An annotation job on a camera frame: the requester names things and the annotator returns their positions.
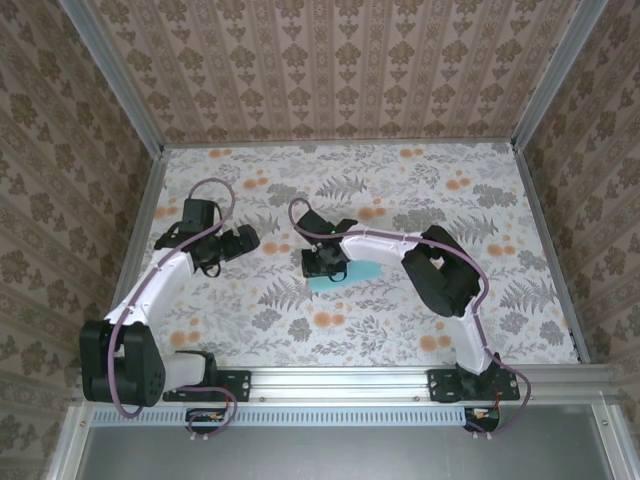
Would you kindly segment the long aluminium base rail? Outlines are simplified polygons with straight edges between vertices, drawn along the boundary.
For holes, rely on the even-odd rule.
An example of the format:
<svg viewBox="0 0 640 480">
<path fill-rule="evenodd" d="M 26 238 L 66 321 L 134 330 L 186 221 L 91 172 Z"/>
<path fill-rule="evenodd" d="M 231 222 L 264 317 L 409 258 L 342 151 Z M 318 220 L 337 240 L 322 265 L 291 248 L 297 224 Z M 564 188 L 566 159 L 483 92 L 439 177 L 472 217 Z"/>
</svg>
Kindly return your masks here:
<svg viewBox="0 0 640 480">
<path fill-rule="evenodd" d="M 430 399 L 430 367 L 274 367 L 222 368 L 248 370 L 248 402 L 434 402 Z M 614 403 L 617 400 L 609 373 L 602 365 L 525 365 L 515 373 L 520 399 L 539 404 Z M 492 401 L 461 401 L 468 405 Z"/>
</svg>

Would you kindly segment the grey metal panel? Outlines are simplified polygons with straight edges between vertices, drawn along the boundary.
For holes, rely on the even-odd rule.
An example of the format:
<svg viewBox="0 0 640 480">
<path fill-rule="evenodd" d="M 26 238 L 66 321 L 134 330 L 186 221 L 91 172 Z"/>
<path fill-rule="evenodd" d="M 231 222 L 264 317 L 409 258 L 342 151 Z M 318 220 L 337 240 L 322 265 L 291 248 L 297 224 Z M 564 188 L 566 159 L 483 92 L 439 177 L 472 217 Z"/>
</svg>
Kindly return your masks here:
<svg viewBox="0 0 640 480">
<path fill-rule="evenodd" d="M 640 480 L 617 406 L 534 406 L 505 433 L 459 427 L 177 426 L 65 422 L 45 480 Z"/>
</svg>

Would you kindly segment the aluminium corner post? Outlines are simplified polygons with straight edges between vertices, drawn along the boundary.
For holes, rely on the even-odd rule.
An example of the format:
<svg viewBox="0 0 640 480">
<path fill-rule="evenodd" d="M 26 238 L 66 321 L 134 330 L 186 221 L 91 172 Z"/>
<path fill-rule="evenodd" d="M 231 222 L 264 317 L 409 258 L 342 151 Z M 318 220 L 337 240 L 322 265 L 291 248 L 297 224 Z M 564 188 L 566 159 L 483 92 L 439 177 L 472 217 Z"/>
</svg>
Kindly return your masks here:
<svg viewBox="0 0 640 480">
<path fill-rule="evenodd" d="M 124 61 L 118 56 L 97 16 L 85 0 L 59 0 L 94 62 L 101 70 L 120 106 L 152 158 L 159 158 L 164 142 L 151 116 L 127 74 Z"/>
<path fill-rule="evenodd" d="M 516 152 L 522 151 L 531 140 L 603 13 L 607 2 L 608 0 L 580 1 L 511 136 L 511 144 Z"/>
</svg>

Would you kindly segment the floral printed table cover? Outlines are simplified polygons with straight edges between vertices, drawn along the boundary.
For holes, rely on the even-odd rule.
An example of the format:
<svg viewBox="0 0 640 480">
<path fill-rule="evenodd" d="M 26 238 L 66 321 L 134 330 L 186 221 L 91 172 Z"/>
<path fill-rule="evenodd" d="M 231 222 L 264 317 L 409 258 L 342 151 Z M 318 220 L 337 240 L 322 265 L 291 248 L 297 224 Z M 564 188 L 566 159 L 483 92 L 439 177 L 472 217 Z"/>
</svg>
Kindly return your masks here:
<svg viewBox="0 0 640 480">
<path fill-rule="evenodd" d="M 213 353 L 230 367 L 450 364 L 452 322 L 430 312 L 404 271 L 313 294 L 291 219 L 315 209 L 401 233 L 444 227 L 487 273 L 480 311 L 510 365 L 575 364 L 531 208 L 506 142 L 173 148 L 146 250 L 188 195 L 232 208 L 259 248 L 196 275 L 153 335 L 164 354 Z"/>
</svg>

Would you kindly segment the light blue cloth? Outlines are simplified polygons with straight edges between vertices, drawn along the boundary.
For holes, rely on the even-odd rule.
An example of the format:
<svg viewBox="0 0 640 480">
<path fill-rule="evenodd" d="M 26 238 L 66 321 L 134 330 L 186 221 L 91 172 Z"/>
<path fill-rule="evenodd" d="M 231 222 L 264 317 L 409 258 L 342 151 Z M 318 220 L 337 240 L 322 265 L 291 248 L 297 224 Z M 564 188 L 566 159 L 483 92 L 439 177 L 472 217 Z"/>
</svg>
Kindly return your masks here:
<svg viewBox="0 0 640 480">
<path fill-rule="evenodd" d="M 309 278 L 307 283 L 313 294 L 321 294 L 330 290 L 347 288 L 355 283 L 378 278 L 382 275 L 379 264 L 368 261 L 355 261 L 347 264 L 345 273 L 334 275 L 332 278 Z"/>
</svg>

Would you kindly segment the aluminium table side rail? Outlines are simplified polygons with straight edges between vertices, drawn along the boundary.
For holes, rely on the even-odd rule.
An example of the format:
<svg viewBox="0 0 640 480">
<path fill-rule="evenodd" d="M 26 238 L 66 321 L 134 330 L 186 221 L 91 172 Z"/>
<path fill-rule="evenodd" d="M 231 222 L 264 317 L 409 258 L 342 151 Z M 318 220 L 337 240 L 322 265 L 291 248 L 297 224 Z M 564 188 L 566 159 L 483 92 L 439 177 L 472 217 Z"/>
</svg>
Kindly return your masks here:
<svg viewBox="0 0 640 480">
<path fill-rule="evenodd" d="M 153 158 L 137 218 L 131 233 L 124 263 L 109 310 L 118 307 L 136 284 L 141 273 L 147 240 L 167 168 L 163 149 Z"/>
<path fill-rule="evenodd" d="M 515 148 L 514 156 L 578 361 L 582 364 L 590 364 L 592 362 L 591 355 L 588 351 L 584 335 L 582 334 L 579 320 L 524 154 L 521 150 Z"/>
</svg>

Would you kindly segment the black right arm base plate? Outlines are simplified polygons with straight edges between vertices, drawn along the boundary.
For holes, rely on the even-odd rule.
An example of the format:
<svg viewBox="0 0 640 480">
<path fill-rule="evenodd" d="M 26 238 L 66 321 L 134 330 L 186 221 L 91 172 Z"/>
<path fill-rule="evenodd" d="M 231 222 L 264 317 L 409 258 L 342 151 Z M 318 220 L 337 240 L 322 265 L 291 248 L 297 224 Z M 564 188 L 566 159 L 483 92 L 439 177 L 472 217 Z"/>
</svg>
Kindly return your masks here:
<svg viewBox="0 0 640 480">
<path fill-rule="evenodd" d="M 520 399 L 516 376 L 494 365 L 479 375 L 458 366 L 431 369 L 427 380 L 430 399 L 438 403 Z"/>
</svg>

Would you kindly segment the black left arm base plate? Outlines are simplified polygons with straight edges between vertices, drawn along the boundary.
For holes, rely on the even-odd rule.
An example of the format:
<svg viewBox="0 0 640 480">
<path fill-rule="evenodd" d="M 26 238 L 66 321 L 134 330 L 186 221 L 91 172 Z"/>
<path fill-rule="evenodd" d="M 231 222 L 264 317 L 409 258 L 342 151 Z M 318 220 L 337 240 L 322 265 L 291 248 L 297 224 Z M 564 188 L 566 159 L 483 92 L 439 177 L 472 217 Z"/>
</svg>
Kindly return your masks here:
<svg viewBox="0 0 640 480">
<path fill-rule="evenodd" d="M 251 390 L 251 372 L 248 370 L 218 370 L 209 374 L 202 382 L 182 386 L 163 394 L 165 402 L 204 403 L 230 401 L 224 392 L 206 391 L 216 387 L 232 393 L 238 402 L 248 402 Z"/>
</svg>

